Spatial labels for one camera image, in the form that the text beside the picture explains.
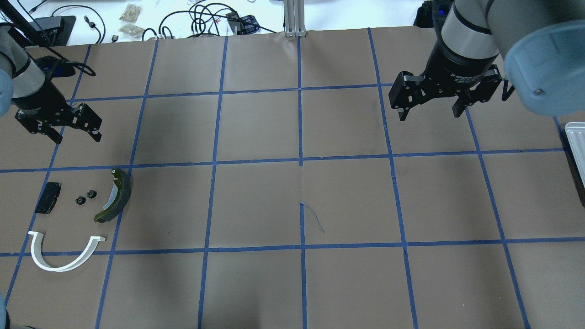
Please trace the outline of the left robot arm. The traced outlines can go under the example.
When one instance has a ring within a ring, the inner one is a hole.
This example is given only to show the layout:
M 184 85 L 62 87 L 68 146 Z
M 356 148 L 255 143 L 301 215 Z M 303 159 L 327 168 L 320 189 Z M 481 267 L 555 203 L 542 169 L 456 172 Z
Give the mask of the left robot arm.
M 72 62 L 48 48 L 52 56 L 33 59 L 13 39 L 12 27 L 1 26 L 1 114 L 16 106 L 15 119 L 31 134 L 49 137 L 60 144 L 57 127 L 82 130 L 99 142 L 102 119 L 85 103 L 71 106 L 53 84 L 54 78 L 72 76 L 76 69 L 89 76 L 96 73 L 88 65 Z

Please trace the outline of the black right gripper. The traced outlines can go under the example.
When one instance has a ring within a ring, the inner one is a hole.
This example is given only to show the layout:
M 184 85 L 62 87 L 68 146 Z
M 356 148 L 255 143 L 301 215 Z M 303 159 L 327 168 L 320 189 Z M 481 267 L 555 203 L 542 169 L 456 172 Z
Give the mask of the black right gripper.
M 469 106 L 488 102 L 503 81 L 495 59 L 464 58 L 445 44 L 437 43 L 423 73 L 401 71 L 397 75 L 388 93 L 390 105 L 403 122 L 415 106 L 455 96 L 452 112 L 455 118 L 460 118 Z

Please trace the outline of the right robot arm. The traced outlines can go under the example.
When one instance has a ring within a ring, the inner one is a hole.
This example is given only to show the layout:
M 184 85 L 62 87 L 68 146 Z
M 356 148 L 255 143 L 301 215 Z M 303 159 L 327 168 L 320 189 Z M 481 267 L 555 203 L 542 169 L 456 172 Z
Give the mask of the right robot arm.
M 456 97 L 455 118 L 516 92 L 550 117 L 584 110 L 582 0 L 428 0 L 418 13 L 436 32 L 424 71 L 401 71 L 388 94 L 401 121 L 415 106 Z

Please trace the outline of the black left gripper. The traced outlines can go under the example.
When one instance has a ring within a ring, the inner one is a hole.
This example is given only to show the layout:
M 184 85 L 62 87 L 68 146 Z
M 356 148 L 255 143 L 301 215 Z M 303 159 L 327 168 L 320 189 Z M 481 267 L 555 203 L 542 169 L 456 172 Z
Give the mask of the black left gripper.
M 55 144 L 61 144 L 63 136 L 56 127 L 68 126 L 82 130 L 95 142 L 100 142 L 102 119 L 86 103 L 70 106 L 51 82 L 46 82 L 32 95 L 15 98 L 18 111 L 15 119 L 31 134 L 41 134 Z

